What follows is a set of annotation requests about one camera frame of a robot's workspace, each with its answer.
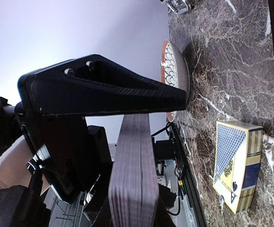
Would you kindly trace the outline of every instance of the bowl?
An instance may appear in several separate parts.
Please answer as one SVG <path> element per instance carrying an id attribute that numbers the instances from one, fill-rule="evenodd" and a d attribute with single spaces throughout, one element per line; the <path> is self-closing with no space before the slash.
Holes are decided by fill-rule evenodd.
<path id="1" fill-rule="evenodd" d="M 184 90 L 189 95 L 189 71 L 185 58 L 170 40 L 165 40 L 161 53 L 161 82 Z M 166 113 L 167 120 L 173 122 L 180 113 Z"/>

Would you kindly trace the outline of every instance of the wall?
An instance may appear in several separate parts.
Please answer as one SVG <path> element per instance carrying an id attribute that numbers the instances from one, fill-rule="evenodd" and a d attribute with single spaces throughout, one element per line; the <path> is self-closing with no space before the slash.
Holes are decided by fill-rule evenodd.
<path id="1" fill-rule="evenodd" d="M 167 9 L 159 0 L 0 1 L 0 96 L 20 101 L 18 78 L 30 71 L 92 53 L 160 80 L 160 51 L 168 38 Z M 155 132 L 165 114 L 150 116 Z M 117 142 L 122 116 L 87 118 Z"/>

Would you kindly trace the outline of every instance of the brown marble surface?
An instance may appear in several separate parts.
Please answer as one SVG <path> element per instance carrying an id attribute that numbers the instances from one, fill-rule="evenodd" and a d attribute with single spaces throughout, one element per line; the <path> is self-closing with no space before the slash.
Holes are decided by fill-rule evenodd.
<path id="1" fill-rule="evenodd" d="M 170 40 L 190 67 L 191 92 L 180 129 L 208 226 L 274 226 L 274 54 L 267 0 L 200 0 L 169 15 Z M 213 189 L 216 120 L 264 127 L 251 208 L 233 214 Z"/>

